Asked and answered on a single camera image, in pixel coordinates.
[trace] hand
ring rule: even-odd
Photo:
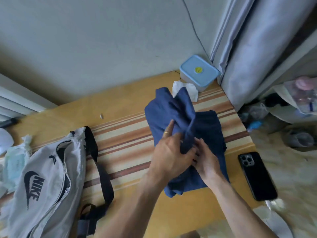
[[[174,120],[165,129],[162,139],[156,145],[148,175],[165,187],[167,183],[184,172],[195,158],[196,148],[192,147],[186,154],[180,153],[181,133],[171,136]]]
[[[193,161],[192,165],[196,168],[205,184],[211,188],[219,177],[224,177],[220,169],[218,158],[211,152],[203,139],[195,138],[195,144],[199,156],[195,158],[197,162]]]

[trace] wooden table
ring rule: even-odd
[[[92,128],[99,148],[98,162],[104,164],[111,174],[115,190],[113,204],[99,221],[98,229],[134,192],[149,167],[154,146],[144,116],[145,106],[154,99],[156,88],[165,86],[171,90],[173,82],[179,79],[178,73],[171,72],[107,89],[55,109],[26,116],[8,131],[13,135],[15,144],[20,143],[21,137],[26,134],[33,135],[32,147],[37,150],[78,127]],[[253,199],[237,159],[239,154],[256,151],[256,148],[223,90],[213,82],[193,104],[196,111],[212,109],[217,112],[227,145],[225,157],[232,186],[251,208],[259,206],[261,203]],[[0,203],[10,198],[12,195],[6,196]],[[87,160],[81,206],[87,202],[103,203],[98,172],[91,159]],[[145,237],[175,237],[219,219],[224,219],[224,215],[208,188],[173,198],[162,192]]]

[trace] black wire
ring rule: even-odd
[[[178,74],[180,75],[180,73],[179,73],[178,71],[172,70],[172,71],[170,71],[170,72],[176,72],[176,73],[178,73]]]
[[[191,14],[189,13],[189,10],[188,10],[188,7],[187,7],[187,5],[186,5],[186,3],[185,3],[185,0],[182,0],[182,1],[183,1],[183,3],[184,3],[185,8],[186,8],[186,11],[187,11],[187,14],[188,14],[189,20],[191,21],[191,24],[192,24],[192,27],[193,27],[194,33],[195,33],[195,35],[196,35],[196,38],[198,39],[198,41],[199,41],[199,43],[200,43],[201,47],[203,48],[203,50],[204,50],[204,52],[205,52],[205,54],[206,54],[206,56],[207,56],[207,58],[208,58],[208,61],[211,63],[211,61],[210,61],[210,57],[209,57],[209,55],[207,54],[207,52],[206,52],[206,50],[205,50],[205,48],[204,48],[203,44],[201,43],[201,41],[200,41],[200,39],[199,39],[199,37],[198,37],[198,35],[197,35],[197,33],[196,33],[196,29],[195,29],[195,27],[194,27],[194,23],[193,23],[193,20],[192,20]]]

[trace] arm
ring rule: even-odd
[[[196,145],[199,157],[193,165],[215,194],[235,237],[278,238],[224,178],[217,157],[203,139],[196,139]]]
[[[137,191],[94,237],[143,237],[160,193],[172,178],[179,176],[191,165],[195,157],[195,148],[185,155],[180,153],[181,134],[171,136],[173,127],[172,120],[154,149],[150,168],[138,184]]]

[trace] wet wipes package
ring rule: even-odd
[[[16,190],[21,172],[32,156],[30,147],[32,136],[26,135],[22,140],[22,144],[8,148],[4,157],[2,185],[8,190],[8,194]]]

